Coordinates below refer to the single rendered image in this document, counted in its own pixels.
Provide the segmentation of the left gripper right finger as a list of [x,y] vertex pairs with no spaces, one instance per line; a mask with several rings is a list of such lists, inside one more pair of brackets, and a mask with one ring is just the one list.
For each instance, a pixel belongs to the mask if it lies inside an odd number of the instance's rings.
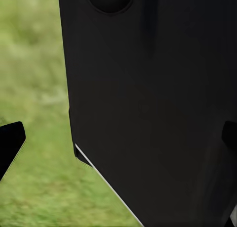
[[237,161],[237,123],[226,121],[221,138]]

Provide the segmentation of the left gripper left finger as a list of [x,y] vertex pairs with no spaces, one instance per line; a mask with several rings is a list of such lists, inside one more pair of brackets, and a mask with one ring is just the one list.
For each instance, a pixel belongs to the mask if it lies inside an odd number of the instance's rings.
[[21,121],[0,127],[0,181],[25,140]]

